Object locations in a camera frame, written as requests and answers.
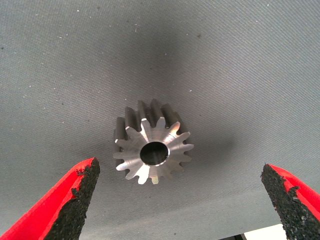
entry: white surface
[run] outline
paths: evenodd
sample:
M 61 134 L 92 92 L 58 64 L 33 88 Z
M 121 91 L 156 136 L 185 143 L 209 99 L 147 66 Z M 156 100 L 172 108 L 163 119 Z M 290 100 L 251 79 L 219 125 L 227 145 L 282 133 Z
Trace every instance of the white surface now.
M 246 240 L 286 240 L 286 232 L 282 224 L 264 227 L 244 234 Z

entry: gray fabric surface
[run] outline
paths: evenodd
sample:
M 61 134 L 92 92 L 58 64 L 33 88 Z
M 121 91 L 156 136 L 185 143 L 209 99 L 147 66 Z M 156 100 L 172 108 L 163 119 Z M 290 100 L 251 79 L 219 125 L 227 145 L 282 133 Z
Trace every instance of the gray fabric surface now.
M 320 3 L 3 0 L 0 234 L 77 162 L 101 173 L 80 239 L 213 240 L 278 224 L 265 163 L 320 192 Z M 113 130 L 157 98 L 195 148 L 173 181 L 125 180 Z

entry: metal gear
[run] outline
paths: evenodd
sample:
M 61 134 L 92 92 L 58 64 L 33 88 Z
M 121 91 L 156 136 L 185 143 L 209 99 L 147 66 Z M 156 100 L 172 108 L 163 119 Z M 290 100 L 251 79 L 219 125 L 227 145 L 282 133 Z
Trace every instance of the metal gear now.
M 126 170 L 125 178 L 130 180 L 138 176 L 138 183 L 144 184 L 151 178 L 153 184 L 164 176 L 171 179 L 172 171 L 182 172 L 180 163 L 190 162 L 185 152 L 193 144 L 185 144 L 190 136 L 181 124 L 181 119 L 168 104 L 160 107 L 157 100 L 150 107 L 138 101 L 138 111 L 125 108 L 125 117 L 118 117 L 114 138 L 117 159 L 116 169 Z

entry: center hole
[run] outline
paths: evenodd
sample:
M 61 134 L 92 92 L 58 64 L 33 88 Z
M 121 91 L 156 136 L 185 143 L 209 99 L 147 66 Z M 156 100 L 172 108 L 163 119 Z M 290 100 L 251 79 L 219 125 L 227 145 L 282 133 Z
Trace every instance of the center hole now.
M 158 165 L 168 157 L 168 148 L 161 142 L 153 141 L 145 145 L 140 152 L 141 160 L 147 165 Z

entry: spur gear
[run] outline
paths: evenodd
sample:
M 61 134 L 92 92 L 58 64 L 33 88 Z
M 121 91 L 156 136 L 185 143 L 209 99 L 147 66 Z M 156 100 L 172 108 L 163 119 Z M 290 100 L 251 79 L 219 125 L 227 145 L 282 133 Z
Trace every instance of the spur gear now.
M 180 163 L 191 158 L 185 152 L 193 144 L 185 144 L 190 136 L 181 125 L 181 119 L 168 104 L 160 107 L 157 100 L 148 107 L 138 101 L 138 111 L 125 108 L 125 117 L 118 117 L 114 138 L 118 171 L 126 170 L 127 180 L 138 176 L 138 183 L 144 184 L 151 178 L 153 184 L 164 176 L 171 179 L 172 171 L 182 172 Z

